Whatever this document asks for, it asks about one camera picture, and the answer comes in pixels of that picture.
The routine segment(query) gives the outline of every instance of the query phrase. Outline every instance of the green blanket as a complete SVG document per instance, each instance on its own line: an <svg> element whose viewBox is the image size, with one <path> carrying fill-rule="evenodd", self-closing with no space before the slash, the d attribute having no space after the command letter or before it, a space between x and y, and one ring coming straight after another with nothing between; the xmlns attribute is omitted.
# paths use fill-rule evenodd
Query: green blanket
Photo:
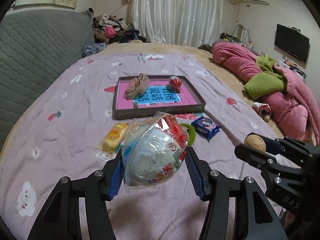
<svg viewBox="0 0 320 240"><path fill-rule="evenodd" d="M256 64L260 67L263 73L256 74L244 86L253 100L258 99L266 94L275 92L287 92L287 80L284 76L279 75L275 68L276 60L269 56L257 57Z"/></svg>

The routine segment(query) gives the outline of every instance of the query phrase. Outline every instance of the headboard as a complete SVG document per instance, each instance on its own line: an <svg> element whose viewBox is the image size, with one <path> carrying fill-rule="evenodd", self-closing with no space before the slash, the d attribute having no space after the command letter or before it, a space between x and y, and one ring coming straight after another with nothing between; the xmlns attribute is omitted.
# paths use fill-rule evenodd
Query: headboard
<svg viewBox="0 0 320 240"><path fill-rule="evenodd" d="M93 43L88 12L29 10L0 23L0 150L25 110Z"/></svg>

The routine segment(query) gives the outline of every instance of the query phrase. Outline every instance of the satin curtain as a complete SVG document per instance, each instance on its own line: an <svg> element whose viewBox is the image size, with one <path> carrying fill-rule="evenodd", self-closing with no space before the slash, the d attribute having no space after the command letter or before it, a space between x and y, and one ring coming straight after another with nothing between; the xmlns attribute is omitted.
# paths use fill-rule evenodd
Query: satin curtain
<svg viewBox="0 0 320 240"><path fill-rule="evenodd" d="M152 42L198 47L218 38L223 0L132 0L130 16Z"/></svg>

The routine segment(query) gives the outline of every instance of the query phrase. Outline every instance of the blue snack package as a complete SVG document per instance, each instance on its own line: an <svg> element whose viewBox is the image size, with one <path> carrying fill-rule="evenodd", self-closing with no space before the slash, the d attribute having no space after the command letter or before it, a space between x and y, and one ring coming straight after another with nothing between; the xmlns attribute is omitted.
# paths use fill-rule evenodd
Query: blue snack package
<svg viewBox="0 0 320 240"><path fill-rule="evenodd" d="M197 120L194 120L191 125L196 129L197 132L208 139L211 139L213 136L215 136L215 134L219 132L221 128L215 122L205 117L200 117Z"/></svg>

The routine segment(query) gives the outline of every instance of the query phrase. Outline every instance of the black tv screen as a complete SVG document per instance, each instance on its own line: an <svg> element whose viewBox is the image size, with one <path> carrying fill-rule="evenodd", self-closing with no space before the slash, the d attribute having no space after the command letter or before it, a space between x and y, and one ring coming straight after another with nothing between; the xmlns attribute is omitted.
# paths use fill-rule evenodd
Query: black tv screen
<svg viewBox="0 0 320 240"><path fill-rule="evenodd" d="M297 59L307 62L310 39L301 33L278 24L275 45L295 56Z"/></svg>

